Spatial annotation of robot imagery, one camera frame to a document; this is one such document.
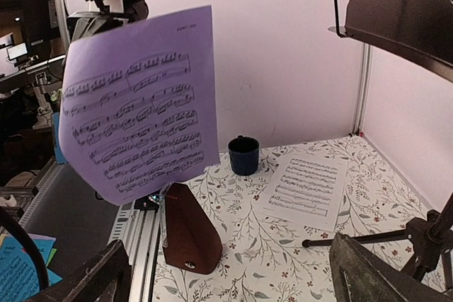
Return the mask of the purple sheet music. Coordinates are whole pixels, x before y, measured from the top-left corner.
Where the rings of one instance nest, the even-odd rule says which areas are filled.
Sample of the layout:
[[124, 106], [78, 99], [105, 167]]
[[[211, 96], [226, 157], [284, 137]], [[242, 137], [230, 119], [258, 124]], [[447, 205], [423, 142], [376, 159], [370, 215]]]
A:
[[219, 162], [210, 6], [71, 43], [62, 90], [62, 153], [111, 204]]

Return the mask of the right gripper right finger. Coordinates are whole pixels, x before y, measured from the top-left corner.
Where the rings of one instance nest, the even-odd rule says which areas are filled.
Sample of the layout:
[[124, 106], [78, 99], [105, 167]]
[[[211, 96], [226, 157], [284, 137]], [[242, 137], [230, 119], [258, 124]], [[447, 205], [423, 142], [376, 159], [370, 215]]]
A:
[[329, 250], [337, 301], [451, 301], [394, 269], [350, 236], [335, 235]]

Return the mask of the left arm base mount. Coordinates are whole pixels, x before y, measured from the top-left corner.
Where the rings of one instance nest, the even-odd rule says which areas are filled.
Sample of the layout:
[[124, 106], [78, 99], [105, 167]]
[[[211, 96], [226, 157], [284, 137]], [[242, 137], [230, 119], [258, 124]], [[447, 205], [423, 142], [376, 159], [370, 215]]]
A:
[[140, 211], [157, 211], [160, 206], [160, 197], [151, 194], [137, 199], [134, 202], [134, 209]]

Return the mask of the black music stand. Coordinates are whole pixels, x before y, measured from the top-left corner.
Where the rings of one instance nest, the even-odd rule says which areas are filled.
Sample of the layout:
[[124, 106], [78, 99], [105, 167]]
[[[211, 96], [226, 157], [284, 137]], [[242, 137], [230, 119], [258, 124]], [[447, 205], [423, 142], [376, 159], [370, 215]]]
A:
[[452, 223], [452, 0], [349, 0], [344, 34], [374, 47], [365, 134], [330, 142], [350, 167], [337, 231], [391, 243], [411, 219]]

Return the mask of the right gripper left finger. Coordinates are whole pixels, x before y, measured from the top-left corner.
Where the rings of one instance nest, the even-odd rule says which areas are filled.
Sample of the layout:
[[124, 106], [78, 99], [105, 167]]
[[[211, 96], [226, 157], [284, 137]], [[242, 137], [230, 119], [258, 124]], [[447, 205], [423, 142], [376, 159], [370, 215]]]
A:
[[89, 261], [28, 301], [128, 301], [132, 267], [121, 240], [114, 240]]

